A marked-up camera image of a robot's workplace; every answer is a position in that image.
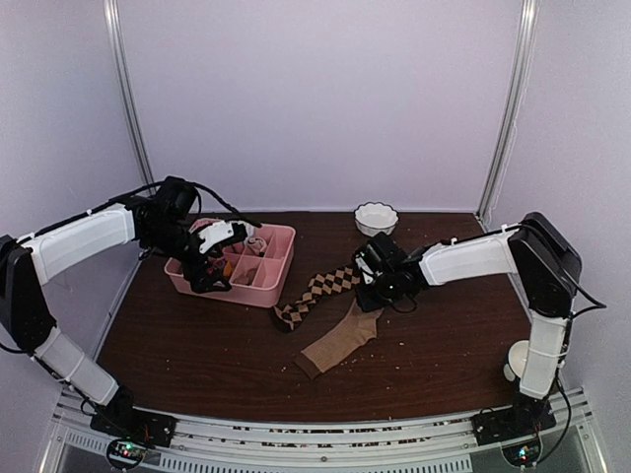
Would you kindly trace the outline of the tan ribbed sock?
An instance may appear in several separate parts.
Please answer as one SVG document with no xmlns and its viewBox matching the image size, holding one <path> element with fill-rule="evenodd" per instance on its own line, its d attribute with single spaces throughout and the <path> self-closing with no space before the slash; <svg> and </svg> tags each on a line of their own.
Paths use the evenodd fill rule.
<svg viewBox="0 0 631 473">
<path fill-rule="evenodd" d="M 309 379 L 315 379 L 344 362 L 356 350 L 378 336 L 382 309 L 364 312 L 356 301 L 325 335 L 302 350 L 294 363 Z"/>
</svg>

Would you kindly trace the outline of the brown argyle patterned sock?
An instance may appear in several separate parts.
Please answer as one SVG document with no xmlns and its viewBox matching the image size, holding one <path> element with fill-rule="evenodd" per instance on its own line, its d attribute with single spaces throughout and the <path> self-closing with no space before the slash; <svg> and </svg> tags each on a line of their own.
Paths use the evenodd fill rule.
<svg viewBox="0 0 631 473">
<path fill-rule="evenodd" d="M 321 299 L 349 292 L 360 282 L 360 272 L 353 265 L 315 273 L 310 278 L 307 288 L 294 302 L 272 308 L 271 321 L 281 333 L 291 333 L 305 321 Z"/>
</svg>

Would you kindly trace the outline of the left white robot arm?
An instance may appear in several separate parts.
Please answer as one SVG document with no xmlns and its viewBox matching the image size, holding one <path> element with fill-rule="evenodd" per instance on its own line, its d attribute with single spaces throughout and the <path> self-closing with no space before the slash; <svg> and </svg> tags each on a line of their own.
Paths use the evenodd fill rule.
<svg viewBox="0 0 631 473">
<path fill-rule="evenodd" d="M 141 181 L 124 173 L 48 176 L 1 174 L 1 233 L 20 237 L 107 199 Z M 106 312 L 122 289 L 135 257 L 131 245 L 111 249 L 70 268 L 43 287 L 52 315 L 86 352 L 97 343 Z M 1 428 L 39 431 L 52 412 L 59 389 L 25 355 L 1 353 Z"/>
</svg>

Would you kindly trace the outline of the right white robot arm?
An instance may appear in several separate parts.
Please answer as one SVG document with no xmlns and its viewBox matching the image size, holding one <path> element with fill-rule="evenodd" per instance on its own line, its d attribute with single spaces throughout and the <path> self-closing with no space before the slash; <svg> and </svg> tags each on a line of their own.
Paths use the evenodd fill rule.
<svg viewBox="0 0 631 473">
<path fill-rule="evenodd" d="M 360 275 L 356 289 L 363 311 L 395 307 L 432 287 L 511 274 L 520 282 L 530 317 L 518 393 L 506 413 L 512 434 L 527 434 L 543 418 L 545 403 L 569 344 L 582 259 L 540 212 L 516 224 L 465 239 L 441 240 L 406 252 L 385 233 L 360 246 L 352 261 Z"/>
</svg>

